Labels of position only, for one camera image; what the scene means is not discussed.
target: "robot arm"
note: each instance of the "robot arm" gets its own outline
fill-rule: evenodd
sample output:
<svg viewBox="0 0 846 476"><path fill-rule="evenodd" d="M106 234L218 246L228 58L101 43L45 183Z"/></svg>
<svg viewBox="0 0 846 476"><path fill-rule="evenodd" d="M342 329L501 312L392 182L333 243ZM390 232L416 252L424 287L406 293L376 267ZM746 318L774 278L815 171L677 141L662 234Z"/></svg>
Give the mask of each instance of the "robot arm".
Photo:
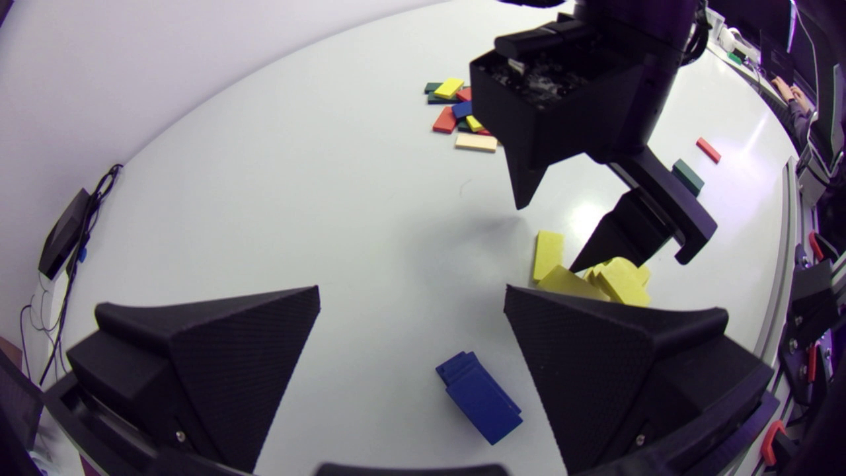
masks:
<svg viewBox="0 0 846 476"><path fill-rule="evenodd" d="M529 204L547 166L582 152L633 189L600 222L573 271L615 256L640 265L671 236L684 264L717 228L647 145L678 68L705 49L703 7L580 0L572 16L501 36L470 64L474 115L505 147L517 208Z"/></svg>

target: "green block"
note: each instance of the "green block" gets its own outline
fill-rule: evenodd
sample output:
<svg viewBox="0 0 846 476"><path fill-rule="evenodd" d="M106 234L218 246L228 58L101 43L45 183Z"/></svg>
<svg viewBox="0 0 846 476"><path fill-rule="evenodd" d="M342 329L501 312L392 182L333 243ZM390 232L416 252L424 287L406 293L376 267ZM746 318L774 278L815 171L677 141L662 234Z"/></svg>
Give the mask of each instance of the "green block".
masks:
<svg viewBox="0 0 846 476"><path fill-rule="evenodd" d="M461 100L458 99L458 97L456 97L456 96L453 96L453 97L450 97L450 98L437 97L437 96L435 96L434 91L429 93L429 97L428 97L427 101L430 104L456 104L458 102L461 102Z"/></svg>
<svg viewBox="0 0 846 476"><path fill-rule="evenodd" d="M443 83L426 83L426 89L423 90L423 94L429 94L432 91L435 91L437 88L441 87Z"/></svg>
<svg viewBox="0 0 846 476"><path fill-rule="evenodd" d="M676 176L679 182L684 185L684 187L690 190L690 193L693 196L699 196L699 192L702 191L702 187L705 185L705 182L699 178L699 175L690 168L687 163L684 163L684 160L679 159L676 163L673 164L673 175Z"/></svg>

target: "person's hand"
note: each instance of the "person's hand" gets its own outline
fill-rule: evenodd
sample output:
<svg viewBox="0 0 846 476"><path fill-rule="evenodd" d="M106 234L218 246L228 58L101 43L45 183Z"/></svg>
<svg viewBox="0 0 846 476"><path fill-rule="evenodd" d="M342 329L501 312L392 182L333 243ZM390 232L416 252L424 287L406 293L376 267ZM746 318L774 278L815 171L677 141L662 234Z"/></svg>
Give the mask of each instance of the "person's hand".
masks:
<svg viewBox="0 0 846 476"><path fill-rule="evenodd" d="M790 91L794 94L796 98L796 102L799 103L799 106L802 107L802 110L805 111L806 114L810 111L810 103L808 102L808 97L796 86L791 86Z"/></svg>
<svg viewBox="0 0 846 476"><path fill-rule="evenodd" d="M785 102L796 98L793 92L790 91L790 86L788 86L788 83L784 82L781 76L776 76L776 79L772 80L772 85L776 87L776 89L778 90L778 94L782 95L782 98Z"/></svg>

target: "white table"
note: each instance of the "white table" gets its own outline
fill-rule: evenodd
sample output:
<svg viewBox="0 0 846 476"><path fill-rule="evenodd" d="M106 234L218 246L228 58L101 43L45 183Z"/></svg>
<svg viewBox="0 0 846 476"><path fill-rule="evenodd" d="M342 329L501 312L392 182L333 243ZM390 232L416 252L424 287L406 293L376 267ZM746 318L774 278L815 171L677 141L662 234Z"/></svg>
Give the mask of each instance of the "white table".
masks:
<svg viewBox="0 0 846 476"><path fill-rule="evenodd" d="M764 90L766 90L766 92L770 94L770 96L776 98L776 100L778 100L781 104L787 106L787 103L784 101L781 94L776 91L776 88L773 87L772 83L766 77L764 77L764 75L761 75L757 70L746 68L745 66L732 61L732 59L728 57L728 53L726 53L726 50L722 49L719 43L709 41L708 51L711 52L717 58L720 58L725 64L731 66L732 69L737 71L743 77L747 78L750 81L755 81L758 88L763 88Z"/></svg>
<svg viewBox="0 0 846 476"><path fill-rule="evenodd" d="M517 211L502 148L454 150L455 136L430 132L440 107L422 94L427 81L467 78L495 36L554 17L489 0L422 8L304 48L199 106L126 165L74 285L66 348L96 329L98 302L318 284L322 311L257 473L311 474L326 461L563 473L503 314L505 285L529 284L540 229L565 234L571 263L627 189L581 156L552 166ZM650 145L705 181L699 199L719 227L687 266L674 242L648 262L652 306L725 307L728 335L754 350L776 279L782 171L797 155L789 138L706 53L680 70ZM476 351L523 408L495 446L435 373L458 351Z"/></svg>

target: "white wall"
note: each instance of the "white wall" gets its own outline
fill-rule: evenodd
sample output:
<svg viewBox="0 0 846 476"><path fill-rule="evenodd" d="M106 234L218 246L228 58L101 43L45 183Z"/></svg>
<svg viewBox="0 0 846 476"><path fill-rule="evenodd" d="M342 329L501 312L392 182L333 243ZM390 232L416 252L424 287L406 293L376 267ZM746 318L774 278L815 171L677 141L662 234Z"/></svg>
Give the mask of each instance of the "white wall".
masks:
<svg viewBox="0 0 846 476"><path fill-rule="evenodd" d="M18 0L0 27L0 336L20 345L44 238L80 187L273 60L439 1Z"/></svg>

